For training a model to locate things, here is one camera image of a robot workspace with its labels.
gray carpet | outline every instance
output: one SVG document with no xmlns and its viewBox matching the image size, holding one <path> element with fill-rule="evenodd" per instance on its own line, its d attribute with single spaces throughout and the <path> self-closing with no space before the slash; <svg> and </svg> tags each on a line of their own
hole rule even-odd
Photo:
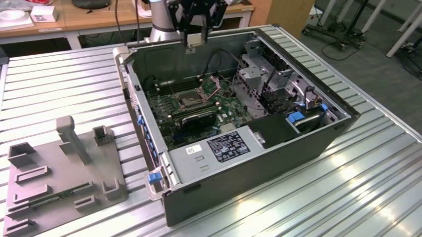
<svg viewBox="0 0 422 237">
<path fill-rule="evenodd" d="M 332 14 L 338 12 L 344 1 L 338 1 Z M 329 0 L 317 0 L 317 5 L 326 8 Z M 346 25 L 358 10 L 356 2 L 345 19 Z M 364 11 L 357 28 L 361 29 L 373 10 Z M 302 36 L 304 44 L 334 66 L 334 68 L 364 89 L 364 91 L 420 132 L 422 133 L 422 81 L 413 77 L 402 67 L 397 57 L 385 55 L 401 37 L 397 32 L 401 23 L 380 15 L 366 37 L 362 49 L 345 61 L 334 61 L 324 56 L 321 48 L 336 40 L 317 32 Z M 421 36 L 416 32 L 410 41 Z M 345 58 L 357 49 L 349 47 L 341 52 L 334 46 L 328 47 L 326 54 L 333 58 Z"/>
</svg>

white label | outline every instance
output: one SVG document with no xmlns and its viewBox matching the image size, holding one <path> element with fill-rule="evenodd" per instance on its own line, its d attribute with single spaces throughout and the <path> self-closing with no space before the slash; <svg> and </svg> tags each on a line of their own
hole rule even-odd
<svg viewBox="0 0 422 237">
<path fill-rule="evenodd" d="M 195 145 L 195 146 L 193 146 L 193 147 L 189 147 L 187 149 L 186 149 L 186 152 L 187 152 L 187 154 L 190 155 L 190 154 L 194 154 L 194 153 L 197 153 L 197 152 L 201 152 L 203 149 L 201 148 L 201 145 L 198 144 L 198 145 Z"/>
<path fill-rule="evenodd" d="M 51 32 L 51 31 L 62 31 L 62 28 L 50 28 L 50 29 L 41 29 L 39 32 Z"/>
</svg>

circuit board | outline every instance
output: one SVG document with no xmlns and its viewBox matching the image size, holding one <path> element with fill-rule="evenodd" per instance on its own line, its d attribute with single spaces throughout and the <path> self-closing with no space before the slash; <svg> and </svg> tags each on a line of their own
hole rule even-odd
<svg viewBox="0 0 422 237">
<path fill-rule="evenodd" d="M 170 150 L 217 136 L 253 120 L 230 82 L 222 77 L 209 77 L 199 87 L 189 90 L 175 92 L 171 89 L 167 95 L 149 95 L 149 104 Z M 183 129 L 190 119 L 206 116 L 210 118 L 203 118 L 199 126 Z"/>
</svg>

aluminum slotted table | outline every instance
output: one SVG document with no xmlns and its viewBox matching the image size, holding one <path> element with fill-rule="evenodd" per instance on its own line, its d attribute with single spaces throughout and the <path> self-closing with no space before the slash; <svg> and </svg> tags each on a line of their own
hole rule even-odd
<svg viewBox="0 0 422 237">
<path fill-rule="evenodd" d="M 162 203 L 145 189 L 147 166 L 119 89 L 117 45 L 12 58 L 0 78 L 2 229 L 8 146 L 58 140 L 54 119 L 73 115 L 77 133 L 113 127 L 130 198 L 39 236 L 422 234 L 421 135 L 280 27 L 262 29 L 362 113 L 324 154 L 170 228 Z"/>
</svg>

cable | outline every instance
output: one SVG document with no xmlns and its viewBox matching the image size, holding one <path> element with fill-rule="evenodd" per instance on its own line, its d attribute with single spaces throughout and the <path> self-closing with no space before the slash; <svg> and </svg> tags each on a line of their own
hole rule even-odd
<svg viewBox="0 0 422 237">
<path fill-rule="evenodd" d="M 138 0 L 135 0 L 135 11 L 137 11 L 137 43 L 139 43 L 139 15 L 138 15 Z"/>
<path fill-rule="evenodd" d="M 266 80 L 266 82 L 265 82 L 265 84 L 264 84 L 264 90 L 262 90 L 262 92 L 265 91 L 265 88 L 269 86 L 269 84 L 270 84 L 270 82 L 272 82 L 272 80 L 273 80 L 273 78 L 274 78 L 276 72 L 277 72 L 277 67 L 274 67 L 274 70 L 273 70 L 273 72 L 272 72 L 272 75 L 270 75 L 270 77 L 269 77 L 269 80 Z"/>
<path fill-rule="evenodd" d="M 406 51 L 402 50 L 401 53 L 405 54 L 406 57 L 410 59 L 410 57 L 409 57 Z M 404 67 L 404 69 L 406 70 L 406 72 L 408 72 L 410 75 L 413 75 L 418 80 L 422 81 L 422 78 L 420 78 L 418 75 L 416 75 L 414 72 L 412 72 L 412 71 L 408 69 L 402 57 L 398 56 L 397 58 L 398 58 L 398 60 L 401 61 L 402 67 Z"/>
<path fill-rule="evenodd" d="M 111 42 L 111 40 L 113 40 L 113 36 L 114 36 L 114 32 L 111 32 L 111 36 L 110 36 L 109 42 L 107 42 L 106 44 L 94 41 L 93 39 L 87 38 L 87 36 L 83 36 L 83 37 L 86 38 L 87 41 L 90 41 L 90 42 L 93 42 L 93 43 L 97 43 L 99 46 L 106 46 L 106 45 L 110 44 L 110 42 Z"/>
<path fill-rule="evenodd" d="M 420 65 L 417 64 L 417 62 L 412 59 L 412 57 L 409 57 L 409 54 L 406 54 L 406 57 L 409 58 L 409 60 L 412 61 L 412 63 L 416 65 L 416 67 L 420 69 L 420 71 L 422 72 L 422 68 L 420 67 Z"/>
<path fill-rule="evenodd" d="M 122 35 L 121 23 L 119 23 L 119 18 L 118 18 L 118 5 L 119 5 L 119 0 L 117 0 L 117 5 L 114 6 L 114 17 L 115 17 L 117 24 L 118 24 L 121 39 L 122 39 L 122 42 L 125 43 L 125 46 L 126 46 L 127 42 L 125 41 L 125 38 Z"/>
<path fill-rule="evenodd" d="M 87 38 L 97 38 L 97 37 L 99 37 L 101 36 L 101 33 L 98 33 L 95 36 L 86 36 Z"/>
<path fill-rule="evenodd" d="M 249 105 L 245 105 L 245 106 L 249 107 L 249 108 L 252 108 L 252 109 L 254 109 L 254 110 L 268 111 L 268 109 L 258 109 L 258 108 L 254 108 L 254 107 L 252 107 L 252 106 L 249 106 Z"/>
<path fill-rule="evenodd" d="M 336 60 L 336 61 L 345 61 L 348 58 L 350 58 L 361 49 L 358 48 L 357 49 L 357 51 L 356 52 L 353 52 L 352 54 L 349 54 L 345 58 L 332 58 L 326 53 L 325 53 L 325 49 L 329 47 L 329 46 L 332 46 L 332 45 L 334 45 L 336 43 L 338 43 L 338 41 L 337 42 L 333 42 L 333 43 L 330 43 L 330 44 L 328 44 L 325 47 L 322 47 L 322 49 L 321 49 L 321 53 L 329 58 L 329 59 L 332 59 L 332 60 Z"/>
<path fill-rule="evenodd" d="M 314 8 L 316 8 L 316 15 L 317 15 L 317 18 L 318 18 L 317 27 L 324 28 L 324 25 L 321 24 L 321 18 L 320 18 L 320 15 L 318 15 L 317 7 L 314 7 Z"/>
<path fill-rule="evenodd" d="M 219 55 L 221 55 L 221 52 L 227 53 L 227 54 L 238 61 L 238 63 L 246 68 L 245 63 L 242 63 L 242 61 L 238 59 L 238 57 L 237 57 L 232 52 L 229 52 L 226 49 L 217 48 L 217 49 L 213 51 L 213 53 L 211 53 L 211 55 L 210 55 L 210 57 L 209 57 L 209 59 L 207 59 L 206 68 L 205 68 L 203 75 L 202 75 L 203 77 L 206 76 L 206 74 L 207 74 L 207 72 L 209 72 L 209 67 L 210 67 L 210 63 L 211 63 L 213 57 L 214 57 L 218 53 L 219 53 Z"/>
</svg>

